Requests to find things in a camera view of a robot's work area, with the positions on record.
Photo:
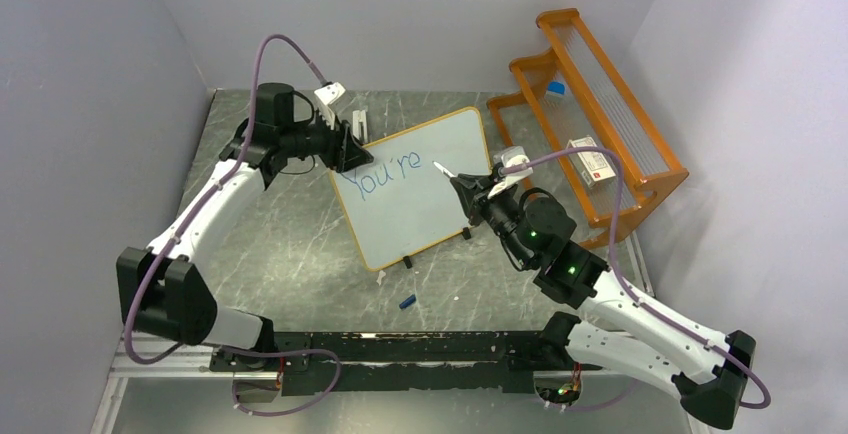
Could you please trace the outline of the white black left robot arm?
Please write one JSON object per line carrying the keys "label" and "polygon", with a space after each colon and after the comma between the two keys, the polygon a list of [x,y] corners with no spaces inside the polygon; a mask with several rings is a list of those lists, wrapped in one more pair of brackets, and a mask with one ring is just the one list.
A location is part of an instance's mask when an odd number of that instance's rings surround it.
{"label": "white black left robot arm", "polygon": [[180,216],[144,248],[126,248],[116,262],[125,333],[138,331],[179,345],[220,345],[236,350],[249,368],[273,363],[273,323],[220,305],[202,268],[222,245],[242,212],[261,196],[292,159],[320,160],[347,173],[373,162],[337,117],[345,95],[338,82],[310,96],[284,83],[263,83],[255,112],[222,149],[209,180]]}

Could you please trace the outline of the yellow-framed whiteboard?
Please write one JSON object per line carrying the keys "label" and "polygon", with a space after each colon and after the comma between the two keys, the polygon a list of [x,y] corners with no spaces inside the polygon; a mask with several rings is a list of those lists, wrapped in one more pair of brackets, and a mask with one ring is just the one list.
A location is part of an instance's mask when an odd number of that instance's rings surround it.
{"label": "yellow-framed whiteboard", "polygon": [[447,176],[488,174],[482,115],[466,107],[366,146],[374,161],[330,174],[363,264],[378,271],[468,226]]}

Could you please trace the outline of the white whiteboard eraser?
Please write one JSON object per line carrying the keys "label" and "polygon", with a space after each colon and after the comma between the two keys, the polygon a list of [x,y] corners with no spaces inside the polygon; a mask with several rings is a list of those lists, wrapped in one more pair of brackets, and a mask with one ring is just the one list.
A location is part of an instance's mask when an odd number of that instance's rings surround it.
{"label": "white whiteboard eraser", "polygon": [[358,139],[361,143],[368,143],[368,125],[366,110],[354,110],[352,112],[352,132],[354,137]]}

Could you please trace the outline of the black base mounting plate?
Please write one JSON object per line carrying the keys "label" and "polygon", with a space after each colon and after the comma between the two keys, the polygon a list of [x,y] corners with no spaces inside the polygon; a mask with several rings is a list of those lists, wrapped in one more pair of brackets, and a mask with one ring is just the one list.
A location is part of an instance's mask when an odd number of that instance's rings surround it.
{"label": "black base mounting plate", "polygon": [[282,381],[284,396],[336,392],[498,389],[533,394],[545,377],[569,379],[564,353],[538,331],[411,333],[278,332],[278,348],[308,350],[294,359],[248,359],[216,351],[209,369],[239,381]]}

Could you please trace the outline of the white red box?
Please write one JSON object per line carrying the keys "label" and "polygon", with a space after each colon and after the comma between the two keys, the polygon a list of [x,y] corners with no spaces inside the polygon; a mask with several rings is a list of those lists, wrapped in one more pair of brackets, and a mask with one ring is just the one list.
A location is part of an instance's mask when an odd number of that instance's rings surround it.
{"label": "white red box", "polygon": [[607,157],[596,151],[581,151],[569,159],[588,189],[594,189],[616,177],[616,172]]}

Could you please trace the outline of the blue-capped item on shelf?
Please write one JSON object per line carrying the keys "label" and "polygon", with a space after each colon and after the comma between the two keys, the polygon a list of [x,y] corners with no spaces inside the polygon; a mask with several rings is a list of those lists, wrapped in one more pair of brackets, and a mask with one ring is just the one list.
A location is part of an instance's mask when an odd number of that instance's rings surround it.
{"label": "blue-capped item on shelf", "polygon": [[551,81],[547,85],[546,94],[548,96],[558,96],[563,97],[568,92],[565,85],[558,81]]}

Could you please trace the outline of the blue marker cap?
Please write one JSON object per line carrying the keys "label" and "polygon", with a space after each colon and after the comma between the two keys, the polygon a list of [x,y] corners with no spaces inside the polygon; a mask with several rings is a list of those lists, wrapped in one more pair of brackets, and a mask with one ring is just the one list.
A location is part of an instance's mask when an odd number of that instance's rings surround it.
{"label": "blue marker cap", "polygon": [[410,306],[412,306],[413,304],[415,304],[415,303],[416,303],[416,301],[417,301],[417,297],[416,297],[415,295],[410,295],[409,297],[407,297],[406,299],[404,299],[403,301],[401,301],[401,302],[399,303],[398,307],[399,307],[401,310],[404,310],[404,309],[409,308],[409,307],[410,307]]}

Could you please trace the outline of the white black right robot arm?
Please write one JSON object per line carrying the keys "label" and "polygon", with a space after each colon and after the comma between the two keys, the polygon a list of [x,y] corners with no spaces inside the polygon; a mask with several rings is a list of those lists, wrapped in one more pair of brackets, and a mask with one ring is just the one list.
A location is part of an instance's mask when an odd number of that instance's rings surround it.
{"label": "white black right robot arm", "polygon": [[459,174],[449,182],[470,224],[487,224],[518,270],[534,272],[544,295],[572,308],[542,331],[539,352],[548,366],[611,369],[666,392],[710,427],[734,426],[752,379],[752,336],[702,326],[619,278],[572,241],[576,223],[549,192],[497,192],[492,176]]}

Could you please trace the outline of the white blue whiteboard marker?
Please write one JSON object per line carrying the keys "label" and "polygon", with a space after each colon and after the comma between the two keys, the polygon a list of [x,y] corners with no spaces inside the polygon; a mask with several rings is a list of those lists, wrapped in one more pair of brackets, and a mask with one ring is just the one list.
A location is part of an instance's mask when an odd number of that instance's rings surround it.
{"label": "white blue whiteboard marker", "polygon": [[456,177],[456,175],[455,175],[455,174],[453,174],[451,171],[449,171],[449,170],[448,170],[445,166],[443,166],[441,163],[439,163],[439,162],[437,162],[437,161],[433,161],[433,165],[434,165],[434,166],[437,168],[437,170],[438,170],[439,172],[441,172],[444,176],[446,176],[446,177],[448,177],[448,178]]}

